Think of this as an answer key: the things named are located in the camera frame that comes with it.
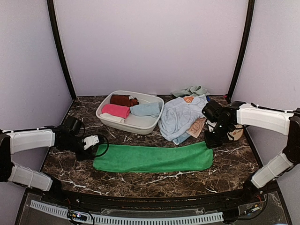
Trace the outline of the green microfiber towel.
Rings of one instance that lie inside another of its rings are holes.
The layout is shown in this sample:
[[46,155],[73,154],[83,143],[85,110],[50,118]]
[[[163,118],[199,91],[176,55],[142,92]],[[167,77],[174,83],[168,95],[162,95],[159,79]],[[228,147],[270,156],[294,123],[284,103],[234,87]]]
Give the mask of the green microfiber towel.
[[96,170],[111,173],[168,173],[201,171],[213,164],[213,150],[205,142],[176,147],[100,145],[93,161]]

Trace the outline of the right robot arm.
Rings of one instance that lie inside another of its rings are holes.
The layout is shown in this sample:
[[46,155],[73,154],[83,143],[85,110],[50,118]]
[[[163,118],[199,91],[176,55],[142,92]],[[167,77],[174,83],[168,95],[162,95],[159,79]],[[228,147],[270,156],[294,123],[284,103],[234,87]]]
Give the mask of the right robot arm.
[[204,133],[208,148],[221,146],[227,134],[236,129],[236,125],[263,128],[288,137],[285,148],[243,184],[244,189],[239,194],[239,199],[243,203],[250,203],[256,198],[258,189],[299,164],[299,109],[294,111],[278,110],[242,101],[222,106],[212,100],[206,104],[202,113],[209,122],[213,123],[213,128]]

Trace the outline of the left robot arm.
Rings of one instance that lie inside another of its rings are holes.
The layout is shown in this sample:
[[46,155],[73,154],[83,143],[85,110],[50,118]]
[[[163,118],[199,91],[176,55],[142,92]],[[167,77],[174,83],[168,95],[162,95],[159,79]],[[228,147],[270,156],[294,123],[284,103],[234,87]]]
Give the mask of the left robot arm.
[[26,130],[2,130],[0,132],[0,181],[13,182],[48,192],[48,197],[55,204],[66,201],[66,193],[57,186],[51,176],[21,166],[11,159],[18,152],[55,147],[60,150],[71,151],[78,160],[94,158],[90,148],[100,144],[100,135],[80,135],[85,130],[82,121],[75,117],[68,117],[59,126],[45,126]]

